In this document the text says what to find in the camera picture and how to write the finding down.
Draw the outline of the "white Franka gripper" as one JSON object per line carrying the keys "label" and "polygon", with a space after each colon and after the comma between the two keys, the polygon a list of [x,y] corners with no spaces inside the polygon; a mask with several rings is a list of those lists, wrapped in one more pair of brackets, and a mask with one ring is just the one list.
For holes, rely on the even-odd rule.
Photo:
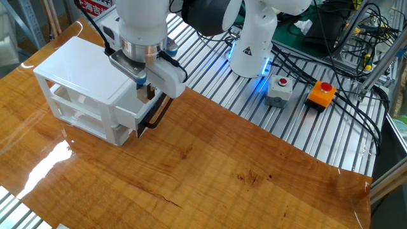
{"label": "white Franka gripper", "polygon": [[155,97],[156,88],[172,99],[184,92],[187,73],[167,53],[166,14],[129,17],[110,14],[101,20],[100,27],[113,49],[110,63],[137,84],[136,90],[150,83],[149,100]]}

